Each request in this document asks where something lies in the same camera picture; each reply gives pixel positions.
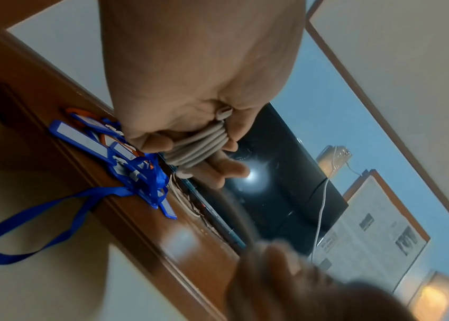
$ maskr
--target hand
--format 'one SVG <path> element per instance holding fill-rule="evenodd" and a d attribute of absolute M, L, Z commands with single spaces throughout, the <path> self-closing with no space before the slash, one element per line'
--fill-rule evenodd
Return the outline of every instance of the hand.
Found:
<path fill-rule="evenodd" d="M 234 108 L 223 147 L 251 128 L 281 90 L 304 30 L 304 0 L 100 0 L 106 80 L 128 141 L 168 151 L 188 132 Z M 191 168 L 219 188 L 249 169 L 219 151 Z"/>
<path fill-rule="evenodd" d="M 415 320 L 391 295 L 336 282 L 279 241 L 245 251 L 226 301 L 229 321 Z"/>

